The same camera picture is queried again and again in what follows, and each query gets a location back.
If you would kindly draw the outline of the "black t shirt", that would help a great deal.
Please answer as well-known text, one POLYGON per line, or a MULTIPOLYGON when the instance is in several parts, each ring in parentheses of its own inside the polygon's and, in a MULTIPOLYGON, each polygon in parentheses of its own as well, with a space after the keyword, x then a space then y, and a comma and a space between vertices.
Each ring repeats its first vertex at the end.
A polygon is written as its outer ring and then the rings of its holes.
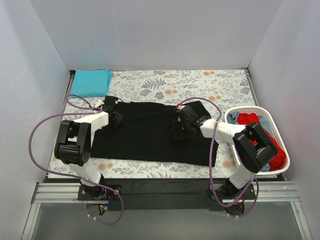
POLYGON ((172 119, 177 113, 173 105, 120 102, 116 111, 123 119, 118 126, 109 124, 95 132, 92 158, 215 164, 218 143, 203 136, 174 140, 172 119))

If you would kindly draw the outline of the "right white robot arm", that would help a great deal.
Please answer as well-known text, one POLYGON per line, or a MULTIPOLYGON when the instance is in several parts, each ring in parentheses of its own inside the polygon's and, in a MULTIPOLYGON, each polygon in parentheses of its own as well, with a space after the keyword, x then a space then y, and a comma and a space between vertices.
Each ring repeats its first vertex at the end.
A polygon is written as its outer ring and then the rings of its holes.
POLYGON ((217 143, 225 142, 235 148, 240 158, 240 165, 224 184, 218 188, 210 186, 209 193, 217 200, 241 198, 254 176, 278 154, 276 145, 258 122, 236 125, 208 116, 199 117, 189 105, 177 105, 176 113, 177 117, 173 120, 175 140, 195 137, 211 139, 211 158, 217 143))

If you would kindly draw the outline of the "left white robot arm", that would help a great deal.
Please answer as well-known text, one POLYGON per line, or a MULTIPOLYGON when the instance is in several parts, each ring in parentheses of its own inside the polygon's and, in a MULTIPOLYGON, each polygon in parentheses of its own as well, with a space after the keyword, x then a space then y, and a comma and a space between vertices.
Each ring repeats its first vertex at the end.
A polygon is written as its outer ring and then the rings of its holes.
POLYGON ((95 113, 76 120, 63 120, 58 130, 54 157, 75 171, 84 192, 95 200, 105 199, 107 189, 103 185, 104 177, 90 160, 93 140, 96 131, 120 124, 123 115, 117 111, 118 103, 118 97, 107 95, 95 105, 98 109, 95 113))

